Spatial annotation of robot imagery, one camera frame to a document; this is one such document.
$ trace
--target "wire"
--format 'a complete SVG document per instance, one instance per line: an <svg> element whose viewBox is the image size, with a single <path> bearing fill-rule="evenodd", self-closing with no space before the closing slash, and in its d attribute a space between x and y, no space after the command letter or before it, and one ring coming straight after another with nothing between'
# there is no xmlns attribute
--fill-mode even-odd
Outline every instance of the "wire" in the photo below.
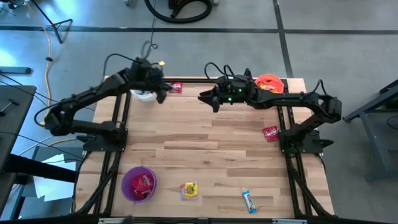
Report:
<svg viewBox="0 0 398 224"><path fill-rule="evenodd" d="M47 60L47 65L45 66L45 86L47 87L47 93L49 95L49 100L48 100L48 105L51 105L51 91L50 91L50 84L49 84L49 70L50 70L50 62L52 61L51 59L51 40L49 37L49 34L47 33L47 30L45 28L44 23L42 22L42 20L40 19L39 15L37 15L37 13L35 11L33 11L33 9L31 8L31 6L26 2L26 0L24 0L25 4L27 5L27 7L29 8L29 10L33 13L33 15L35 16L35 18L37 19L37 21L40 23L41 27L43 28L43 31L45 33L45 36L47 37L47 42L49 43L49 54L46 57Z"/></svg>
<svg viewBox="0 0 398 224"><path fill-rule="evenodd" d="M45 111L45 110L47 110L47 109L49 109L49 108L51 108L51 107L57 106L57 105L59 105L59 103L56 103L56 104L50 105L50 106L46 106L45 108L42 108L41 110L39 110L39 111L35 114L35 116L34 116L34 118L33 118L33 120L35 121L35 123L36 123L37 125L39 125L40 127L45 127L44 124L41 124L41 123L37 122L37 115L39 115L41 112L43 112L43 111Z"/></svg>
<svg viewBox="0 0 398 224"><path fill-rule="evenodd" d="M209 75L207 74L207 67L208 67L209 65L212 65L212 66L216 67L217 70L218 70L221 74L225 75L225 73L222 72L221 69L220 69L215 63L213 63L213 62L208 62L208 63L205 65L205 71L204 71L204 72L205 72L206 78L207 78L209 81L211 81L211 82L217 84L218 86L220 86L219 83L217 83L216 81L212 80L212 79L209 77Z"/></svg>
<svg viewBox="0 0 398 224"><path fill-rule="evenodd" d="M25 152L31 150L31 149L32 149L33 147L35 147L36 145L42 144L42 142L44 142L45 140L47 140L47 139L49 139L49 138L52 138L52 137L54 137L54 136L49 136L49 137L47 137L47 138L45 138L45 139L43 139L43 140L37 142L37 143L34 144L33 146L27 148L25 151L19 153L18 156L20 156L20 155L22 155L23 153L25 153ZM73 139L59 140L59 141L56 141L56 142L53 142L53 143L47 145L47 147L52 147L53 145L58 144L58 143L63 143L63 142L67 142L67 141L74 141L74 140L77 140L77 139L76 139L76 138L73 138ZM64 159L64 160L61 160L61 161L46 162L46 163L47 163L47 164L51 164L51 163L62 162L62 161L70 161L70 160L72 160L72 161L79 161L79 162L81 161L81 160L76 160L76 159Z"/></svg>
<svg viewBox="0 0 398 224"><path fill-rule="evenodd" d="M157 49L159 47L157 44L153 44L155 21L156 21L156 17L154 16L154 19L152 20L152 29L150 32L150 41L145 41L145 43L142 45L142 48L141 48L141 57L143 59L147 59L149 57L150 53L152 52L152 49ZM147 44L149 44L149 46L147 49L147 53L144 55L144 49Z"/></svg>
<svg viewBox="0 0 398 224"><path fill-rule="evenodd" d="M394 119L394 118L397 118L397 117L398 117L398 115L395 115L395 116L392 116L392 117L390 117L389 119L387 119L387 125L388 125L390 128L394 129L394 130L398 130L398 128L397 128L397 127L394 127L394 126L390 123L390 120L392 120L392 119Z"/></svg>
<svg viewBox="0 0 398 224"><path fill-rule="evenodd" d="M227 75L226 68L228 68L229 72L231 72L232 76L235 76L234 72L232 71L232 68L229 65L224 65L224 74Z"/></svg>
<svg viewBox="0 0 398 224"><path fill-rule="evenodd" d="M19 81L15 80L15 79L13 79L13 78L10 78L10 77L8 77L7 75L4 75L4 74L3 74L3 73L1 73L1 72L0 72L0 75L1 75L1 76L3 76L3 77L6 77L6 78L8 78L9 80L11 80L11 81L13 81L13 82L16 82L16 83L18 83L19 85L22 85L22 83L20 83Z"/></svg>
<svg viewBox="0 0 398 224"><path fill-rule="evenodd" d="M39 141L38 143L34 144L33 146L31 146L31 147L29 147L29 148L23 150L22 152L20 152L20 153L18 154L18 156L20 156L20 155L22 155L23 153L25 153L25 152L31 150L33 147L37 146L38 144L40 144L40 143L44 142L45 140L48 140L49 138L52 138L52 137L54 137L54 136L49 136L49 137L47 137L47 138L45 138L45 139Z"/></svg>
<svg viewBox="0 0 398 224"><path fill-rule="evenodd" d="M75 156L75 157L77 157L77 158L80 159L80 157L78 157L78 156L76 156L76 155L74 155L74 154L72 154L72 153L69 153L69 152L66 152L66 151L64 151L64 150L61 150L61 149L59 149L59 148L57 148L57 147L55 147L55 146L50 146L50 145L48 145L48 144L44 144L44 143L42 143L42 142L36 141L36 140L34 140L34 139L28 138L28 137L23 136L23 135L20 135L20 134L10 133L10 132L7 132L7 131L0 131L0 133L12 134L12 135L15 135L15 136L20 136L20 137L22 137L22 138L31 140L31 141L33 141L33 142L37 142L37 143L42 144L42 145L44 145L44 146L56 148L56 149L58 149L59 151L65 153L65 154L69 154L69 155L71 155L71 156Z"/></svg>
<svg viewBox="0 0 398 224"><path fill-rule="evenodd" d="M8 77L7 75L3 75L2 73L0 73L0 75L1 75L1 76L4 76L4 77L6 77L6 78L8 78L8 79L10 79L10 80L12 80L12 81L14 81L14 82L20 84L20 85L23 85L22 83L18 82L17 80L15 80L15 79L13 79L13 78ZM25 90L23 90L23 89L21 89L21 88L18 88L18 87L16 87L16 86L10 85L10 84L5 83L5 82L3 82L3 81L0 81L0 82L3 83L3 84L6 84L7 86L11 86L11 87L13 87L13 88L17 88L17 89L20 90L20 91L23 91L23 92L25 92L25 93L28 93L28 94L30 94L30 95L36 97L36 98L37 98L38 100L40 100L45 106L47 106L47 104L45 104L40 98L38 98L37 96L35 96L36 94L39 95L39 96L41 96L41 97L44 97L44 98L46 98L46 99L48 99L48 100L51 100L52 102L59 103L59 101L57 101L57 100L52 100L52 99L50 99L50 98L44 96L43 94L40 94L40 93L35 92L35 93L34 93L35 95L33 95L33 94L31 94L31 93L29 93L29 92L27 92L27 91L25 91ZM85 107L84 109L88 109L88 110L91 110L91 111L95 111L94 109L87 108L87 107Z"/></svg>
<svg viewBox="0 0 398 224"><path fill-rule="evenodd" d="M55 144L59 144L59 143L63 143L63 142L68 142L68 141L76 141L76 140L78 140L78 139L77 139L77 138L73 138L73 139L59 140L59 141L56 141L56 142L53 142L53 143L49 144L49 146L53 146L53 145L55 145Z"/></svg>
<svg viewBox="0 0 398 224"><path fill-rule="evenodd" d="M81 162L80 160L76 160L76 159L64 159L64 160L61 160L61 161L46 162L46 164L51 164L51 163L56 163L56 162L64 162L64 161L77 161L77 162Z"/></svg>
<svg viewBox="0 0 398 224"><path fill-rule="evenodd" d="M326 165L325 165L325 161L323 160L322 156L320 156L319 154L315 153L315 155L321 160L321 163L323 165L323 170L326 173Z"/></svg>
<svg viewBox="0 0 398 224"><path fill-rule="evenodd" d="M134 60L134 59L132 59L132 58L129 58L129 57L127 57L127 56L124 56L124 55L121 55L121 54L117 54L117 53L108 55L108 56L106 57L105 61L104 61L104 69L103 69L103 71L102 71L103 79L101 80L101 83L102 83L102 82L104 81L104 79L105 79L106 65L108 64L108 60L109 60L112 56L119 56L119 57L125 58L125 59L127 59L127 60L130 60L130 61L132 61L132 62L138 62L137 60Z"/></svg>
<svg viewBox="0 0 398 224"><path fill-rule="evenodd" d="M318 89L319 84L321 84L322 91L324 92L324 94L328 95L328 93L325 91L325 87L323 86L323 80L319 79L315 88L310 93L307 93L307 96L314 94L315 91Z"/></svg>
<svg viewBox="0 0 398 224"><path fill-rule="evenodd" d="M33 97L36 97L38 100L40 100L40 102L42 102L42 103L44 104L44 106L47 106L47 104L45 104L44 101L42 101L42 99L40 99L39 97L35 96L34 94L31 94L31 93L29 93L28 91L25 91L25 90L23 90L23 89L21 89L21 88L18 88L18 87L16 87L16 86L13 86L13 85L10 85L10 84L8 84L8 83L5 83L5 82L3 82L3 81L0 81L0 82L3 83L3 84L6 84L7 86L11 86L11 87L13 87L13 88L17 88L17 89L20 90L20 91L23 91L23 92L25 92L25 93L27 93L27 94L29 94L29 95L32 95Z"/></svg>

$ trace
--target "gray floor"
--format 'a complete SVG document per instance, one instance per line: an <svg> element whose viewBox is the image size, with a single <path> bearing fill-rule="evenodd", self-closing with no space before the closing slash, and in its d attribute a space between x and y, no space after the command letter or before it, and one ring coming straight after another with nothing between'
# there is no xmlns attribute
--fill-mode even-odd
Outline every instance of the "gray floor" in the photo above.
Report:
<svg viewBox="0 0 398 224"><path fill-rule="evenodd" d="M130 7L118 0L53 0L39 1L39 4L54 22L71 17L75 26L150 27L152 24L152 15L141 0L132 0ZM279 0L279 4L286 29L398 29L395 0ZM164 0L158 0L157 9L170 13ZM182 15L202 9L200 3L192 3ZM39 26L26 7L14 13L17 16L0 12L0 26ZM277 28L271 0L221 0L220 6L203 21L189 25L157 21L155 26ZM56 100L97 85L108 54L139 55L141 45L150 37L150 33L145 32L70 32L66 42L60 45L54 34L50 32L50 35L55 61L49 79ZM304 78L308 90L319 78L323 79L327 92L342 100L343 114L369 101L382 87L397 79L398 35L289 34L286 39L294 77ZM202 76L204 64L213 61L219 65L228 63L236 72L249 67L255 76L273 73L286 77L278 34L162 32L155 33L154 42L159 48L152 52L150 59L164 60L165 74L169 76ZM1 65L33 68L32 75L12 77L37 86L37 91L43 94L47 93L44 83L47 51L43 32L0 31ZM127 66L128 62L113 58L107 74ZM21 134L37 140L49 136L48 131L32 120L41 107L43 104L34 100ZM91 111L78 114L79 119L92 117ZM364 175L377 169L377 164L362 124L356 120L351 124L340 121L320 129L322 137L335 140L325 152L325 162L336 214L397 223L398 180L371 184L364 180ZM19 138L13 152L17 154L31 144Z"/></svg>

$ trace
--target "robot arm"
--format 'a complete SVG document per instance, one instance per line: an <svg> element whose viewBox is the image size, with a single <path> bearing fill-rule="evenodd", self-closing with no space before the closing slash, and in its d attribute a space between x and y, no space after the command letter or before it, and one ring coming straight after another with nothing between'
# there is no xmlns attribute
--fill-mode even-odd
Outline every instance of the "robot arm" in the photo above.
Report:
<svg viewBox="0 0 398 224"><path fill-rule="evenodd" d="M54 136L70 133L100 134L106 137L117 137L117 129L110 121L101 124L74 120L75 113L108 96L118 96L130 90L155 92L157 102L163 103L166 91L172 87L163 81L163 72L155 68L146 59L137 58L131 68L125 68L111 75L103 83L91 87L77 95L63 99L53 107L45 117L45 128Z"/></svg>
<svg viewBox="0 0 398 224"><path fill-rule="evenodd" d="M310 93L272 93L260 90L254 83L250 71L244 75L224 75L215 80L216 86L200 93L198 99L218 112L223 103L246 103L257 110L273 106L299 106L313 111L313 115L301 124L295 124L283 133L288 143L301 145L305 135L323 123L335 123L341 119L341 101L330 95Z"/></svg>

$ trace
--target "wooden table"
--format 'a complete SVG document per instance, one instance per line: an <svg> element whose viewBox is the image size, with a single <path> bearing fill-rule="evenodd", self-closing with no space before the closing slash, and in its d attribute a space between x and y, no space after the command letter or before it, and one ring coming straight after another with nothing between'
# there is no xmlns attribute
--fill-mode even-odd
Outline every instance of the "wooden table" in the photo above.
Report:
<svg viewBox="0 0 398 224"><path fill-rule="evenodd" d="M291 93L305 91L301 78L288 79L288 84ZM244 104L222 105L218 113L213 113L210 106L197 100L199 92L213 86L184 83L182 94L168 94L162 105L131 100L129 136L119 166L112 216L294 217L285 158L279 143L267 142L262 133L264 127L279 127L276 107L254 110ZM115 97L99 101L94 122L111 120L114 102ZM298 123L311 115L306 108L293 111ZM97 187L103 157L103 152L93 152L83 164L76 189L76 209ZM333 213L319 158L303 154L303 164L309 189ZM128 202L121 192L123 175L135 166L150 167L158 181L154 196L139 204ZM198 200L181 200L180 185L185 182L198 182ZM257 207L255 214L248 213L242 198L246 189ZM301 191L298 194L304 211Z"/></svg>

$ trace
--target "red candy bag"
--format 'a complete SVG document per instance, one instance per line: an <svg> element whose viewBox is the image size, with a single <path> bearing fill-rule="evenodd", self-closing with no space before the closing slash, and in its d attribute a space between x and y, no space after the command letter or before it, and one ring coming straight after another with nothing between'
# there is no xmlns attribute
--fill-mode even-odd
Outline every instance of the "red candy bag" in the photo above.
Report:
<svg viewBox="0 0 398 224"><path fill-rule="evenodd" d="M152 192L154 188L154 179L152 175L149 174L141 174L135 176L134 179L130 181L132 186L132 193L137 198L144 199L146 195Z"/></svg>
<svg viewBox="0 0 398 224"><path fill-rule="evenodd" d="M173 89L170 90L170 93L181 93L182 92L182 83L181 82L175 82L172 83Z"/></svg>
<svg viewBox="0 0 398 224"><path fill-rule="evenodd" d="M268 141L276 141L279 139L278 130L277 130L276 126L264 128L262 130L262 133L264 133L264 137Z"/></svg>

